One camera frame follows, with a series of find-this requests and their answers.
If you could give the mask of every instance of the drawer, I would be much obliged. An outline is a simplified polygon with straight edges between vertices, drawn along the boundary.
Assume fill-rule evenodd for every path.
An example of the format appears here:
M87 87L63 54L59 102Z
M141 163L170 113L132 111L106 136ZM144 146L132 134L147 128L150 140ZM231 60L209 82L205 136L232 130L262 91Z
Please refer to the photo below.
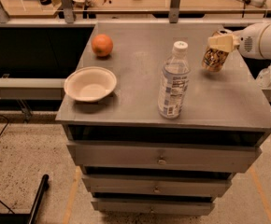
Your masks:
M171 215L206 216L214 208L213 203L152 201L134 199L94 198L94 210L100 212L133 212Z
M85 175L89 192L221 197L230 180L139 175Z
M76 165L245 173L261 154L258 147L71 141Z

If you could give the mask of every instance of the clear bottle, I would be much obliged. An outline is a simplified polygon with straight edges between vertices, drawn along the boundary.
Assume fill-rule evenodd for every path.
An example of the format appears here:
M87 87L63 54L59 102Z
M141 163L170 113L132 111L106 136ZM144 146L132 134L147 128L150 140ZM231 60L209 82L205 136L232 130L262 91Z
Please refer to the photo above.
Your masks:
M176 118L181 113L184 94L188 87L191 69L187 59L187 48L186 42L175 42L172 55L164 61L158 108L160 114L168 119Z

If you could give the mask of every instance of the cabinet top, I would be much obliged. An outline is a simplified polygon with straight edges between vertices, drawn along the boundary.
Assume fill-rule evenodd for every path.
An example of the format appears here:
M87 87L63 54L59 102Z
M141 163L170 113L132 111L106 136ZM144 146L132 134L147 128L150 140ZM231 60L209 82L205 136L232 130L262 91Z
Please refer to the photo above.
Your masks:
M219 73L202 67L207 39L218 29L221 25L203 23L97 23L78 69L105 67L116 75L117 87L94 104L76 102L66 95L56 120L80 125L271 132L271 106L237 50L229 54ZM90 41L96 34L113 39L114 49L105 59L92 52ZM189 44L192 71L181 115L165 119L157 108L160 74L177 40Z

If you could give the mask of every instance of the floor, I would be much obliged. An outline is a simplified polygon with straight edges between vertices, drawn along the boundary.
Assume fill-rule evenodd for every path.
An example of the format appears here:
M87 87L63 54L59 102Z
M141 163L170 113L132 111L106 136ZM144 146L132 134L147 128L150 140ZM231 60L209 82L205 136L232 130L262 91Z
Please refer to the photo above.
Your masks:
M263 154L245 174L237 174L226 194L206 217L99 213L91 206L80 169L66 149L66 136L55 112L34 112L24 123L21 112L0 111L9 124L0 137L0 200L15 213L29 213L42 175L50 176L37 215L39 224L271 224L271 136ZM7 120L0 117L0 132ZM0 213L7 209L0 204Z

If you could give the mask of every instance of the bottle label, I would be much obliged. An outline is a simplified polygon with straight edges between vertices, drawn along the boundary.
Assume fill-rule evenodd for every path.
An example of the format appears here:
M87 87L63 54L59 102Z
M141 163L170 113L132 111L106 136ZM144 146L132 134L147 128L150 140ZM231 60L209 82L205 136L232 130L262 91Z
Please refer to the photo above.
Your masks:
M188 75L189 73L172 74L163 68L158 106L166 117L175 117L181 112L183 96L188 87Z

